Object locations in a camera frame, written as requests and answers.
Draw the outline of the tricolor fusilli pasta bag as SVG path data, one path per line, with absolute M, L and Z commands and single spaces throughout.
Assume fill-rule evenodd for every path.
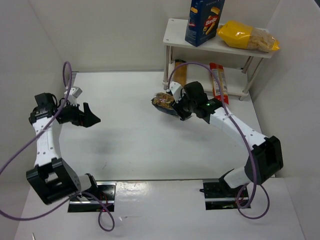
M 171 103 L 174 101 L 175 99 L 172 95 L 164 92 L 158 92 L 151 99 L 151 104 L 162 113 L 171 116 L 178 116 L 177 112 L 171 106 Z

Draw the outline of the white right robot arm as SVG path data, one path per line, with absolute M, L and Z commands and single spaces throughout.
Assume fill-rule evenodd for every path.
M 203 86 L 191 82 L 181 86 L 171 82 L 169 90 L 174 98 L 170 104 L 182 121 L 192 114 L 208 124 L 212 124 L 248 151 L 248 159 L 243 167 L 235 168 L 219 178 L 224 190 L 236 189 L 245 184 L 262 185 L 284 166 L 280 140 L 267 137 L 237 118 L 222 101 L 208 99 Z

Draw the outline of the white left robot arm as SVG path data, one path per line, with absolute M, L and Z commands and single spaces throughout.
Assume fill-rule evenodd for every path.
M 101 122 L 92 113 L 88 103 L 83 103 L 83 110 L 80 110 L 77 98 L 81 93 L 79 87 L 72 87 L 70 93 L 64 95 L 66 104 L 63 106 L 63 101 L 57 100 L 51 93 L 35 96 L 37 106 L 30 113 L 29 122 L 36 134 L 41 131 L 44 133 L 36 141 L 34 168 L 26 172 L 26 179 L 46 205 L 76 193 L 98 190 L 95 178 L 89 173 L 78 175 L 63 160 L 60 150 L 59 138 L 63 124 L 89 128 Z M 54 118 L 61 106 L 62 110 Z

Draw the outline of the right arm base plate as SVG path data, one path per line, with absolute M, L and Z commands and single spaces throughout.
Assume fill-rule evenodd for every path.
M 237 209 L 237 194 L 242 186 L 229 188 L 220 184 L 218 179 L 204 180 L 199 190 L 204 195 L 206 210 Z

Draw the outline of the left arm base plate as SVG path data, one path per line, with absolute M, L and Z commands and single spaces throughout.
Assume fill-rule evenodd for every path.
M 114 212 L 115 196 L 116 196 L 115 181 L 97 181 L 97 190 L 90 191 L 92 195 L 98 198 L 110 212 Z M 78 195 L 73 197 L 68 203 L 68 213 L 99 213 L 100 210 L 105 211 L 103 207 L 91 196 Z

